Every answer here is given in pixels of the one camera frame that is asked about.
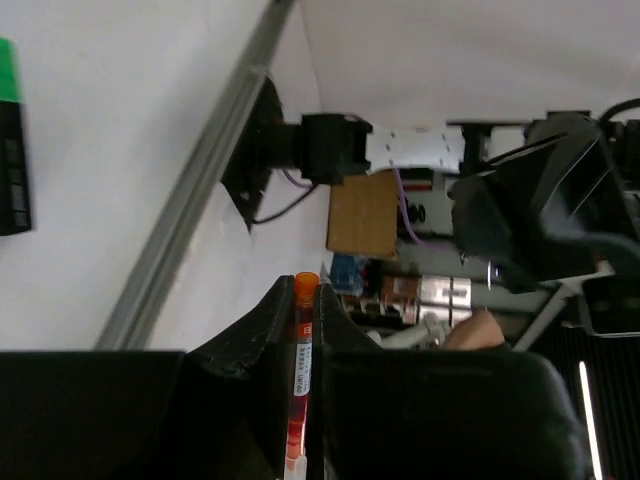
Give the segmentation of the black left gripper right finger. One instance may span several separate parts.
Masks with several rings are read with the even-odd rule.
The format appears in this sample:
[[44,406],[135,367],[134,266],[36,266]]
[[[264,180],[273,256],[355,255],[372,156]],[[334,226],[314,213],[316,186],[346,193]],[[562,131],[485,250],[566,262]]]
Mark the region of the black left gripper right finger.
[[331,286],[313,320],[317,479],[581,479],[585,432],[541,356],[387,350]]

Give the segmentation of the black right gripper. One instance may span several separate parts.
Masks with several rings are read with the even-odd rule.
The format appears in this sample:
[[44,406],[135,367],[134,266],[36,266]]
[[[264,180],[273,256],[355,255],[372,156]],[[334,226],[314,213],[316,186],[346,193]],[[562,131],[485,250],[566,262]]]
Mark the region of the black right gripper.
[[639,218],[614,153],[603,123],[582,112],[535,121],[524,146],[490,161],[494,173],[509,167],[535,173],[528,197],[533,214],[525,186],[462,178],[448,192],[456,246],[496,267],[513,293],[594,274],[597,261],[588,248],[554,240],[639,238]]

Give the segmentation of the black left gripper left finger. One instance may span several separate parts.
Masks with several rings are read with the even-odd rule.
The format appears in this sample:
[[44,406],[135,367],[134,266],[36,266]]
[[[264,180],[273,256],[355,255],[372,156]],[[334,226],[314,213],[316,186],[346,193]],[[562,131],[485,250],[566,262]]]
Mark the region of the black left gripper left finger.
[[275,479],[284,469],[294,281],[184,351],[1,356],[5,479]]

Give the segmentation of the red pen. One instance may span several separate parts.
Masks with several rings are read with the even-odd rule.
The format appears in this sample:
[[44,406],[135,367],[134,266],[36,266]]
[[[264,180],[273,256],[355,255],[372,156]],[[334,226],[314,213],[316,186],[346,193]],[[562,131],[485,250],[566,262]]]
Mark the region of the red pen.
[[289,411],[284,479],[306,478],[305,436],[312,371],[313,305],[320,277],[311,272],[295,276],[296,351]]

